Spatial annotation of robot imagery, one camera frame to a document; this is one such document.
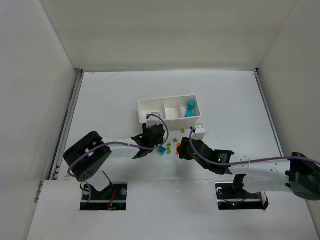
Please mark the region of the large blue lego brick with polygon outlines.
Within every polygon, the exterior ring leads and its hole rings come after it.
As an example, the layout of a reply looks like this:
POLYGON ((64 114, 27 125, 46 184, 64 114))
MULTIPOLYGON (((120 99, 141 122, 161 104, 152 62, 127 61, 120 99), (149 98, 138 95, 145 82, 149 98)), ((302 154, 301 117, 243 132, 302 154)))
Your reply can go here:
POLYGON ((162 156, 166 153, 167 149, 165 147, 160 147, 158 148, 158 153, 161 154, 162 156))

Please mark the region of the blue lego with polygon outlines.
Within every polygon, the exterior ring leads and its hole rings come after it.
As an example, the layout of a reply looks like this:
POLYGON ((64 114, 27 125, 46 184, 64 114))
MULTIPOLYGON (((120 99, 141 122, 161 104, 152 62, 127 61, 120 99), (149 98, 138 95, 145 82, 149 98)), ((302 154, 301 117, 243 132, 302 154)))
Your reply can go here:
POLYGON ((185 114, 185 117, 186 117, 186 118, 191 118, 191 117, 194 117, 194 116, 195 116, 195 114, 193 113, 192 110, 187 111, 186 114, 185 114))
POLYGON ((188 101, 188 106, 187 106, 187 111, 192 111, 195 107, 195 101, 194 100, 189 100, 188 101))

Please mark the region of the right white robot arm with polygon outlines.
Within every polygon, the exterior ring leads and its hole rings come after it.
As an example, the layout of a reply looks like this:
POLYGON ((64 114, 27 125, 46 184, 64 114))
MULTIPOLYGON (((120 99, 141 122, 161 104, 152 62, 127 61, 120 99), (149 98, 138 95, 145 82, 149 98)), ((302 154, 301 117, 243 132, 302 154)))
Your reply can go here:
POLYGON ((320 163, 293 152, 290 156, 249 159, 232 158, 231 150, 213 150, 202 140, 184 137, 177 147, 180 159, 194 160, 202 168, 217 175, 232 175, 233 190, 258 192, 288 192, 295 196, 320 199, 320 163))

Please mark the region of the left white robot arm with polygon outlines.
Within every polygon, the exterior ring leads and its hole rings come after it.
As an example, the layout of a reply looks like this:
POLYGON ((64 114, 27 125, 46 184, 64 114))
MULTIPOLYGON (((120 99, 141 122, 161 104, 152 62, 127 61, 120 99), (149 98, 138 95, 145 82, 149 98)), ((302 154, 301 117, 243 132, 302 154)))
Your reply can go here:
POLYGON ((69 169, 68 174, 80 183, 88 183, 100 194, 111 190, 111 180, 100 169, 108 159, 140 159, 152 153, 162 145, 165 137, 163 124, 147 127, 142 125, 142 133, 123 140, 103 138, 96 131, 91 131, 64 154, 63 158, 69 169))

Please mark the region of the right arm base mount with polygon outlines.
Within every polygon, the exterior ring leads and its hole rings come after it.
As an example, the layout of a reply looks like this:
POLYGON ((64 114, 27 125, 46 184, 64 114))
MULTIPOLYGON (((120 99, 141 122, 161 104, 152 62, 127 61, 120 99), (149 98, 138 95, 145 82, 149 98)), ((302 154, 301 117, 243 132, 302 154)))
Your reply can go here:
POLYGON ((244 190, 245 174, 236 175, 233 181, 216 181, 215 191, 219 210, 263 210, 269 207, 265 192, 249 193, 244 190))

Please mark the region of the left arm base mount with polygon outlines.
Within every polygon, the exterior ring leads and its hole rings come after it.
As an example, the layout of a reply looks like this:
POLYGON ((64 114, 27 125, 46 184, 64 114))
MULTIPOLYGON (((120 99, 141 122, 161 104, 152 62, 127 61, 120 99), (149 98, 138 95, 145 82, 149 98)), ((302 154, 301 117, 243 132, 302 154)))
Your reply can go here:
POLYGON ((112 188, 107 189, 104 196, 92 186, 90 187, 90 195, 89 188, 85 183, 80 185, 80 189, 82 190, 81 211, 125 211, 127 208, 127 182, 114 182, 112 188))

